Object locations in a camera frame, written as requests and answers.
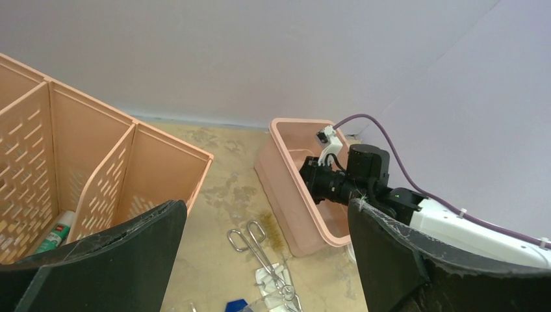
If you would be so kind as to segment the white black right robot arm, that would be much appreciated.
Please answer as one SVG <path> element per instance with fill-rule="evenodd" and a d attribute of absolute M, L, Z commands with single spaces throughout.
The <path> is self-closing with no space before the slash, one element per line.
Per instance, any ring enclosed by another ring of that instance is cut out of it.
<path fill-rule="evenodd" d="M 528 243 L 467 220 L 427 195 L 388 186 L 390 155 L 368 144 L 353 144 L 343 167 L 335 154 L 308 156 L 299 173 L 315 203 L 348 205 L 359 199 L 385 215 L 456 248 L 491 259 L 550 268 L 550 248 Z"/>

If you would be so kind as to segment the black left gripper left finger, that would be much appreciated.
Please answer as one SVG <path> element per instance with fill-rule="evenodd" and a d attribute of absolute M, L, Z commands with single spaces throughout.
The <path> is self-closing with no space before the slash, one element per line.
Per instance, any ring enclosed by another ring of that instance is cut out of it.
<path fill-rule="evenodd" d="M 1 266 L 2 311 L 160 311 L 187 219 L 169 200 L 122 224 Z"/>

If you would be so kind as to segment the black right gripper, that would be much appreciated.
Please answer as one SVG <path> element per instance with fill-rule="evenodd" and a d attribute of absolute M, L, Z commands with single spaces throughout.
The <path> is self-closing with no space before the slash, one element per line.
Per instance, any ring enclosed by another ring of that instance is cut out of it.
<path fill-rule="evenodd" d="M 316 205 L 323 201 L 348 205 L 355 196 L 355 185 L 344 171 L 320 166 L 318 157 L 306 156 L 299 173 Z"/>

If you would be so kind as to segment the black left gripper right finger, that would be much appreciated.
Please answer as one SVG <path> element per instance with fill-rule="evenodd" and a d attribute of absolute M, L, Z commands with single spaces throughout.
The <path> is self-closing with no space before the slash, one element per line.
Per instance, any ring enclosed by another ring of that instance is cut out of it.
<path fill-rule="evenodd" d="M 369 311 L 549 311 L 550 271 L 450 246 L 354 199 L 348 225 Z"/>

